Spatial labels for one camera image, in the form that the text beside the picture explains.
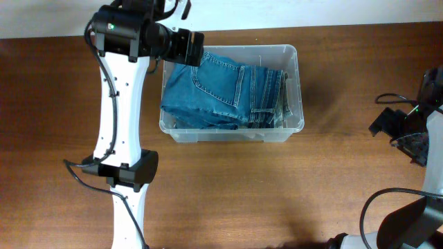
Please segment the dark blue jeans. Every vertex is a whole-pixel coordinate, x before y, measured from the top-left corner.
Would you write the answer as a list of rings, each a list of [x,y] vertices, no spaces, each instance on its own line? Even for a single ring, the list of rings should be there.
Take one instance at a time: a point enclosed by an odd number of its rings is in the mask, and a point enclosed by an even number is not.
[[[174,66],[161,110],[193,129],[274,128],[282,71],[205,52],[200,66]]]

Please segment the clear plastic storage bin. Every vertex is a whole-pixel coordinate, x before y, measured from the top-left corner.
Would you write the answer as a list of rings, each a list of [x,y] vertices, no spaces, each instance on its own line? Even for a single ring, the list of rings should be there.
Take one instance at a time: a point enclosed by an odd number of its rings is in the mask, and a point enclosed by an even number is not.
[[[169,113],[160,111],[159,127],[176,142],[263,141],[284,142],[305,125],[298,70],[298,54],[290,44],[248,46],[205,46],[206,52],[229,57],[236,62],[282,69],[287,72],[287,99],[292,115],[282,120],[281,128],[193,129]]]

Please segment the light blue jeans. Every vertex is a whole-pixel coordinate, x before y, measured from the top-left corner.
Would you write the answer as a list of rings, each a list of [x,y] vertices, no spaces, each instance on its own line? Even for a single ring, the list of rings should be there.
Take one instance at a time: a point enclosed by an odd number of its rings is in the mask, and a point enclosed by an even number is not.
[[[282,128],[284,119],[293,115],[289,108],[289,101],[287,95],[288,78],[289,78],[288,73],[282,71],[280,77],[280,88],[278,91],[278,98],[275,106],[275,114],[273,117],[274,128]]]

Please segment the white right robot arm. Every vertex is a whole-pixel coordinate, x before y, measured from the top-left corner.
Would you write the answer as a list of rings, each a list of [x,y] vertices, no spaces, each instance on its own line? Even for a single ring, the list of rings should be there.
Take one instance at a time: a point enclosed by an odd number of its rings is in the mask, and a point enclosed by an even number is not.
[[[329,239],[326,248],[441,248],[442,233],[442,67],[428,69],[417,94],[409,100],[390,94],[392,104],[410,104],[412,110],[385,108],[370,125],[375,136],[384,132],[390,145],[409,156],[412,163],[425,168],[421,190],[386,188],[371,195],[359,218],[359,234],[339,234]],[[364,230],[364,218],[373,200],[382,194],[405,193],[419,199],[387,215],[376,232]]]

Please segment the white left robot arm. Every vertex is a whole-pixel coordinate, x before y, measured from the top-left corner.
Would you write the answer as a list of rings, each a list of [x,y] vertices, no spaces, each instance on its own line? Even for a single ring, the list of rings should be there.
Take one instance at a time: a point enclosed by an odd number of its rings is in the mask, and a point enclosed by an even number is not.
[[[93,153],[82,161],[86,174],[104,177],[114,205],[112,248],[147,248],[143,234],[145,197],[159,161],[141,148],[143,83],[150,61],[196,66],[204,35],[178,28],[190,1],[113,1],[85,29],[100,67],[100,128]]]

